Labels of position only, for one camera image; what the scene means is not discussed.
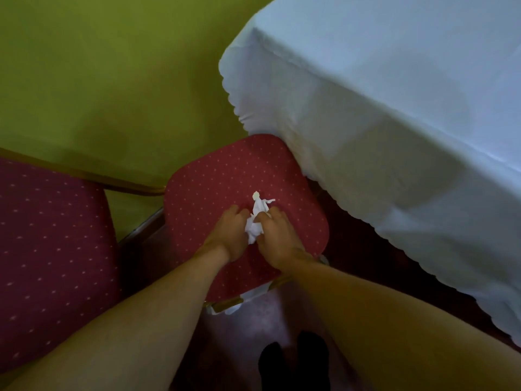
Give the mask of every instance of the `black shoe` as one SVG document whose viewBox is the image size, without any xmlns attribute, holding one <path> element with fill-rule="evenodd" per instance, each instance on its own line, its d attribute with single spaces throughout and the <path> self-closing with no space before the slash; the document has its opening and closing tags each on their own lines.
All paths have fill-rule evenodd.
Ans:
<svg viewBox="0 0 521 391">
<path fill-rule="evenodd" d="M 290 369 L 280 344 L 274 342 L 264 348 L 259 358 L 258 367 L 263 391 L 287 391 L 290 389 Z"/>
<path fill-rule="evenodd" d="M 329 391 L 329 350 L 326 342 L 316 333 L 303 330 L 297 339 L 297 389 Z"/>
</svg>

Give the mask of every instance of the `polka dot fabric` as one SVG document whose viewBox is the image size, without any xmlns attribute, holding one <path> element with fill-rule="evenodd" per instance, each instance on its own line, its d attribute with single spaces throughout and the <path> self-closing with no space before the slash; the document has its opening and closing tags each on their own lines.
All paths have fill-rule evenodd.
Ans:
<svg viewBox="0 0 521 391">
<path fill-rule="evenodd" d="M 120 301 L 103 189 L 0 159 L 0 372 L 50 352 Z"/>
<path fill-rule="evenodd" d="M 206 155 L 170 178 L 164 207 L 176 265 L 192 257 L 225 209 L 238 204 L 251 211 L 255 191 L 276 199 L 271 205 L 287 213 L 306 250 L 320 256 L 329 238 L 322 209 L 284 142 L 258 134 Z M 243 258 L 219 272 L 206 300 L 237 297 L 279 275 L 257 244 L 251 244 Z"/>
</svg>

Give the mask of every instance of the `tile floor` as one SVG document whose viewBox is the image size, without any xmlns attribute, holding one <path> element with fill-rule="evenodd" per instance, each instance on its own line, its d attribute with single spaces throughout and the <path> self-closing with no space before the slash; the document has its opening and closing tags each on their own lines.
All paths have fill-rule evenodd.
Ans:
<svg viewBox="0 0 521 391">
<path fill-rule="evenodd" d="M 318 194 L 316 184 L 311 185 Z M 330 240 L 324 254 L 331 266 L 429 302 L 516 348 L 506 334 L 494 327 L 473 298 L 439 283 L 401 250 L 376 235 L 368 224 L 341 210 L 327 192 L 318 194 L 318 200 L 330 226 Z M 128 286 L 130 291 L 142 288 L 171 269 L 165 227 L 130 251 L 123 258 L 132 264 L 128 266 L 132 269 L 131 277 L 127 278 L 134 281 Z M 260 390 L 257 360 L 262 349 L 278 341 L 289 361 L 294 362 L 293 346 L 303 329 L 321 335 L 329 346 L 332 390 L 367 389 L 294 283 L 245 303 L 232 315 L 212 316 L 203 311 L 172 389 Z"/>
</svg>

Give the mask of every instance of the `seat cushion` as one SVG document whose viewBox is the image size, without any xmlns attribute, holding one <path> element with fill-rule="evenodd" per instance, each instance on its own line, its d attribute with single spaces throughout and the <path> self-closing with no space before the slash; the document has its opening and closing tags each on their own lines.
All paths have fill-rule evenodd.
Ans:
<svg viewBox="0 0 521 391">
<path fill-rule="evenodd" d="M 284 142 L 258 134 L 206 155 L 170 178 L 165 216 L 174 265 L 192 257 L 232 204 L 251 211 L 255 191 L 261 198 L 274 198 L 271 205 L 287 213 L 306 250 L 320 256 L 329 238 L 322 209 Z M 219 272 L 206 300 L 234 298 L 279 275 L 261 256 L 257 244 L 251 244 L 242 258 Z"/>
<path fill-rule="evenodd" d="M 39 358 L 120 301 L 98 184 L 0 159 L 0 371 Z"/>
</svg>

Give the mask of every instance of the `person's right hand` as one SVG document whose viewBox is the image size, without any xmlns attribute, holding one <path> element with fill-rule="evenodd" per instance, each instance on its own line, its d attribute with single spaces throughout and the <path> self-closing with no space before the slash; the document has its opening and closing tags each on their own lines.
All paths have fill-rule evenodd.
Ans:
<svg viewBox="0 0 521 391">
<path fill-rule="evenodd" d="M 264 212 L 255 218 L 264 230 L 264 234 L 257 237 L 257 244 L 266 261 L 280 269 L 285 261 L 306 252 L 286 214 L 277 207 L 270 208 L 268 213 L 271 218 Z"/>
</svg>

